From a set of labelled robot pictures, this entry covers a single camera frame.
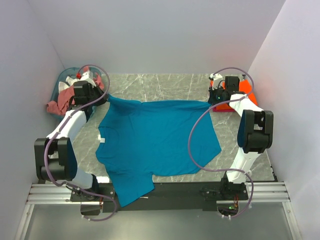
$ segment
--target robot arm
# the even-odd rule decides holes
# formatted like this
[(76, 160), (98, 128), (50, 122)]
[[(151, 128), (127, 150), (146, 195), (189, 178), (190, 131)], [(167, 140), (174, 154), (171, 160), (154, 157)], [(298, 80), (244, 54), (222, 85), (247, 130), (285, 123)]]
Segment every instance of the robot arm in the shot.
[[(34, 143), (34, 155), (36, 174), (39, 180), (49, 181), (47, 171), (44, 166), (45, 147), (52, 139), (60, 127), (65, 124), (66, 119), (71, 117), (58, 136), (53, 140), (48, 151), (48, 165), (53, 178), (58, 182), (69, 182), (79, 186), (82, 189), (96, 192), (98, 181), (96, 176), (84, 172), (78, 168), (76, 156), (72, 147), (72, 141), (75, 139), (81, 127), (89, 120), (93, 109), (92, 105), (79, 110), (71, 115), (77, 108), (90, 103), (103, 95), (103, 91), (93, 81), (92, 72), (87, 71), (82, 74), (80, 80), (73, 84), (74, 104), (71, 105), (65, 114), (64, 119), (58, 127), (46, 138), (38, 138)], [(99, 106), (107, 101), (107, 96), (96, 102), (94, 106)]]
[[(239, 83), (238, 77), (226, 77), (225, 88), (218, 86), (209, 89), (210, 98), (208, 102), (214, 105), (244, 97), (245, 93), (239, 92)], [(271, 111), (264, 111), (256, 106), (247, 96), (240, 101), (230, 102), (229, 106), (241, 117), (237, 134), (239, 148), (230, 168), (240, 169), (250, 174), (250, 169), (255, 160), (272, 145), (274, 115)], [(239, 171), (228, 171), (226, 175), (231, 183), (241, 184), (246, 182), (246, 176)]]

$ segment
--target laundry basket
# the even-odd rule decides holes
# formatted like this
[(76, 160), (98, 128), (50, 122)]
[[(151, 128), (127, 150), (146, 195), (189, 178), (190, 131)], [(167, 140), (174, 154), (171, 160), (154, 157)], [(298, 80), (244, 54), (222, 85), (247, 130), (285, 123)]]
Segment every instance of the laundry basket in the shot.
[[(101, 76), (101, 72), (95, 68), (95, 67), (90, 67), (89, 68), (91, 72), (93, 72), (93, 75), (95, 76), (96, 73), (98, 73), (100, 76)], [(54, 88), (53, 88), (53, 91), (52, 91), (52, 95), (51, 95), (51, 98), (50, 98), (50, 101), (58, 101), (58, 95), (59, 95), (59, 82), (64, 82), (66, 83), (66, 78), (69, 76), (70, 78), (73, 78), (75, 79), (76, 78), (76, 74), (79, 70), (79, 67), (70, 67), (68, 69), (65, 69), (63, 72), (60, 73), (55, 85), (54, 85)], [(64, 119), (64, 116), (62, 115), (57, 115), (57, 114), (53, 114), (53, 113), (50, 113), (52, 116), (54, 116), (56, 119), (58, 119), (60, 122), (62, 121), (62, 119)]]

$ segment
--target gray marble surface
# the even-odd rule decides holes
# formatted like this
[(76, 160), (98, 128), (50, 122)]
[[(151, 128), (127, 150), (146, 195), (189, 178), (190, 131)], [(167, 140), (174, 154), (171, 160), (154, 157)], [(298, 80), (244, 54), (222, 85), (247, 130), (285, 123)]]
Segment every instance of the gray marble surface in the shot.
[[(208, 100), (208, 74), (111, 74), (109, 93), (127, 100)], [(98, 162), (96, 150), (98, 126), (109, 109), (109, 103), (97, 107), (96, 112), (82, 127), (72, 145), (80, 168), (96, 176), (108, 176), (105, 166)], [(237, 154), (237, 134), (240, 117), (235, 112), (211, 112), (214, 130), (218, 137), (221, 153), (207, 164), (207, 168), (229, 168)], [(254, 181), (273, 181), (272, 168), (266, 153), (253, 164)], [(196, 174), (178, 176), (153, 176), (154, 182), (201, 182), (219, 181), (223, 172), (200, 170)]]

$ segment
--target red cloth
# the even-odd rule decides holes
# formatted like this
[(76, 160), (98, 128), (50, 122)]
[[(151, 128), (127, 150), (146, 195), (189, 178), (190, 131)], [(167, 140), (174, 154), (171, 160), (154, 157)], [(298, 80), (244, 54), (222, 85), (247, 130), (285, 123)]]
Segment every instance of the red cloth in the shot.
[[(88, 71), (89, 67), (84, 67), (83, 71)], [(98, 73), (95, 73), (95, 77), (93, 78), (95, 83), (101, 88), (102, 90), (105, 88), (104, 83), (102, 82), (101, 76)], [(62, 90), (59, 93), (57, 102), (56, 101), (50, 101), (47, 104), (46, 111), (50, 114), (56, 114), (56, 115), (62, 115), (64, 116), (69, 108), (69, 102), (72, 96), (75, 95), (74, 86), (70, 86), (65, 90)]]
[(65, 90), (62, 90), (59, 93), (58, 101), (50, 101), (47, 104), (46, 111), (51, 114), (65, 115), (69, 107), (70, 99), (74, 95), (75, 91), (73, 85)]

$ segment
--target purple cable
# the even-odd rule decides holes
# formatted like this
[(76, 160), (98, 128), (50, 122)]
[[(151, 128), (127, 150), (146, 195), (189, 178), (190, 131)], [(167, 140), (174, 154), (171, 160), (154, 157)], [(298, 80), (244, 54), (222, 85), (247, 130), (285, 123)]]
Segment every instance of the purple cable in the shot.
[(61, 187), (63, 184), (66, 184), (66, 185), (68, 185), (68, 186), (70, 186), (70, 187), (72, 187), (72, 188), (75, 188), (75, 189), (80, 190), (80, 191), (83, 192), (83, 193), (86, 193), (86, 194), (89, 194), (89, 195), (92, 195), (92, 196), (96, 196), (96, 197), (106, 198), (106, 199), (108, 199), (108, 200), (111, 200), (111, 201), (114, 203), (113, 212), (112, 212), (109, 216), (107, 216), (107, 217), (104, 217), (104, 218), (101, 218), (101, 219), (92, 219), (92, 218), (89, 218), (89, 217), (87, 217), (87, 216), (84, 216), (84, 218), (87, 219), (87, 220), (90, 220), (90, 221), (93, 221), (93, 222), (100, 222), (100, 221), (104, 221), (104, 220), (107, 220), (107, 219), (111, 218), (111, 217), (116, 213), (116, 211), (117, 211), (117, 203), (116, 203), (116, 201), (115, 201), (112, 197), (109, 197), (109, 196), (106, 196), (106, 195), (102, 195), (102, 194), (98, 194), (98, 193), (89, 192), (89, 191), (87, 191), (87, 190), (85, 190), (85, 189), (82, 189), (82, 188), (76, 186), (76, 185), (73, 185), (73, 184), (71, 184), (71, 183), (68, 183), (67, 181), (64, 181), (64, 182), (62, 182), (62, 183), (58, 183), (58, 182), (54, 179), (54, 177), (52, 176), (52, 174), (51, 174), (51, 172), (50, 172), (50, 169), (49, 169), (49, 164), (48, 164), (48, 152), (49, 152), (49, 147), (50, 147), (51, 143), (53, 142), (53, 140), (56, 139), (56, 137), (57, 137), (57, 136), (59, 135), (59, 133), (62, 131), (62, 129), (64, 129), (64, 127), (65, 127), (66, 124), (69, 122), (69, 120), (72, 118), (72, 116), (73, 116), (75, 113), (77, 113), (78, 111), (80, 111), (81, 109), (86, 108), (86, 107), (88, 107), (88, 106), (90, 106), (90, 105), (92, 105), (92, 104), (95, 104), (96, 102), (98, 102), (98, 101), (100, 101), (101, 99), (103, 99), (104, 96), (106, 96), (106, 94), (107, 94), (108, 91), (109, 91), (109, 88), (110, 88), (110, 78), (109, 78), (108, 73), (107, 73), (102, 67), (100, 67), (100, 66), (98, 66), (98, 65), (94, 65), (94, 64), (88, 64), (88, 65), (84, 65), (84, 66), (80, 67), (80, 69), (78, 70), (78, 73), (79, 73), (84, 67), (86, 67), (86, 66), (97, 67), (97, 68), (99, 68), (99, 69), (101, 69), (101, 70), (103, 71), (103, 73), (106, 75), (106, 77), (107, 77), (107, 79), (108, 79), (107, 88), (106, 88), (105, 92), (102, 94), (102, 96), (100, 96), (99, 98), (97, 98), (97, 99), (94, 100), (94, 101), (91, 101), (91, 102), (89, 102), (89, 103), (87, 103), (87, 104), (85, 104), (85, 105), (83, 105), (83, 106), (80, 106), (79, 108), (77, 108), (76, 110), (74, 110), (74, 111), (70, 114), (70, 116), (68, 116), (68, 117), (65, 119), (65, 121), (62, 123), (61, 127), (60, 127), (60, 128), (58, 129), (58, 131), (53, 135), (53, 137), (52, 137), (51, 139), (49, 139), (47, 145), (45, 146), (43, 158), (44, 158), (44, 166), (45, 166), (46, 173), (47, 173), (50, 181), (51, 181), (54, 185), (56, 185), (57, 187)]
[(198, 123), (200, 122), (200, 120), (207, 114), (209, 113), (212, 109), (214, 109), (215, 107), (217, 106), (220, 106), (222, 104), (228, 104), (228, 103), (232, 103), (232, 102), (237, 102), (237, 101), (241, 101), (242, 99), (246, 98), (246, 96), (250, 95), (253, 90), (254, 90), (254, 87), (255, 87), (255, 84), (254, 84), (254, 80), (252, 79), (252, 77), (244, 70), (242, 70), (241, 68), (238, 68), (238, 67), (225, 67), (223, 69), (220, 69), (219, 71), (215, 72), (213, 75), (216, 75), (217, 73), (220, 73), (221, 71), (223, 70), (227, 70), (227, 69), (236, 69), (236, 70), (239, 70), (241, 72), (243, 72), (244, 74), (246, 74), (249, 79), (251, 80), (251, 83), (252, 83), (252, 89), (251, 91), (246, 94), (245, 96), (239, 98), (239, 99), (234, 99), (234, 100), (228, 100), (228, 101), (223, 101), (223, 102), (219, 102), (211, 107), (209, 107), (200, 117), (199, 119), (195, 122), (195, 124), (193, 125), (192, 129), (191, 129), (191, 132), (189, 134), (189, 138), (188, 138), (188, 153), (189, 153), (189, 156), (190, 156), (190, 159), (192, 160), (192, 162), (200, 169), (202, 170), (205, 170), (205, 171), (208, 171), (208, 172), (226, 172), (226, 171), (237, 171), (237, 172), (240, 172), (240, 173), (243, 173), (247, 176), (247, 178), (250, 180), (251, 182), (251, 194), (250, 194), (250, 197), (249, 197), (249, 200), (247, 202), (247, 204), (245, 205), (245, 207), (236, 215), (234, 216), (231, 216), (231, 218), (235, 218), (239, 215), (241, 215), (250, 205), (251, 201), (252, 201), (252, 198), (253, 198), (253, 195), (254, 195), (254, 181), (252, 180), (252, 178), (243, 170), (241, 169), (236, 169), (236, 168), (223, 168), (223, 169), (210, 169), (210, 168), (206, 168), (206, 167), (203, 167), (203, 166), (200, 166), (196, 161), (195, 159), (193, 158), (192, 154), (191, 154), (191, 148), (190, 148), (190, 144), (191, 144), (191, 138), (192, 138), (192, 135), (195, 131), (195, 128), (196, 126), (198, 125)]

